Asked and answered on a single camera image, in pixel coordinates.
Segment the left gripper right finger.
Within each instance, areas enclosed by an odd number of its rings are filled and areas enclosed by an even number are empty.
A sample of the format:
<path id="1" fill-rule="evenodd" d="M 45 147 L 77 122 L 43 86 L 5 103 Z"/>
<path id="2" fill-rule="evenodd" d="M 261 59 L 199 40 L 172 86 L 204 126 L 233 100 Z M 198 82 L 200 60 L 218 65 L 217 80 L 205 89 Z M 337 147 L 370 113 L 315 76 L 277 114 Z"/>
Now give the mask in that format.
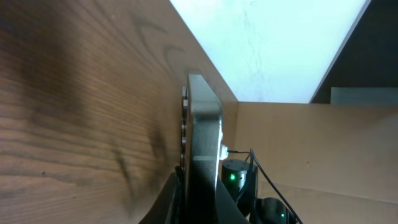
<path id="1" fill-rule="evenodd" d="M 249 224 L 239 211 L 220 178 L 217 179 L 215 196 L 218 224 Z"/>

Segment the Galaxy smartphone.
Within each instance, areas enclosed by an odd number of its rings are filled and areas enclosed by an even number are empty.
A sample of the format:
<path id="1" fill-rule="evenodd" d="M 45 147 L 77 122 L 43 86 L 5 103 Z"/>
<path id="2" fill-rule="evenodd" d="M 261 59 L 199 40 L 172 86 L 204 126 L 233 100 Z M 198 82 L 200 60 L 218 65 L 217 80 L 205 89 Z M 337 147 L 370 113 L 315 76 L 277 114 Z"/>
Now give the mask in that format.
<path id="1" fill-rule="evenodd" d="M 202 75 L 188 76 L 185 143 L 187 223 L 213 223 L 223 110 Z"/>

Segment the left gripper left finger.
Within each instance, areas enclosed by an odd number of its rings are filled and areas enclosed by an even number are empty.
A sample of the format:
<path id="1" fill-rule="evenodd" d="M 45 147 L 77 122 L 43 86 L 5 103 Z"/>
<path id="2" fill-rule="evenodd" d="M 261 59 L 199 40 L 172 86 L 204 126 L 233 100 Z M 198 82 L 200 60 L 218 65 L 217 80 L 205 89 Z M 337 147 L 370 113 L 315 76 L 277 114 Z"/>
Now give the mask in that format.
<path id="1" fill-rule="evenodd" d="M 184 171 L 176 166 L 139 224 L 183 224 L 185 221 Z"/>

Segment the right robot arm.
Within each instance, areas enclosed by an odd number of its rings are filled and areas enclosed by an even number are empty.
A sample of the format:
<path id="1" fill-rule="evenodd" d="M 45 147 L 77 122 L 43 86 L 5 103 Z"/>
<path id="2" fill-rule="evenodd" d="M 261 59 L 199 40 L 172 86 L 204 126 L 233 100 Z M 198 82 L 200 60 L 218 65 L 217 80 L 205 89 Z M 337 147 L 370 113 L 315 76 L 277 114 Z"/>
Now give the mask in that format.
<path id="1" fill-rule="evenodd" d="M 282 199 L 260 198 L 258 193 L 259 172 L 257 160 L 228 159 L 222 164 L 221 180 L 243 217 L 250 223 L 297 224 L 296 214 Z"/>

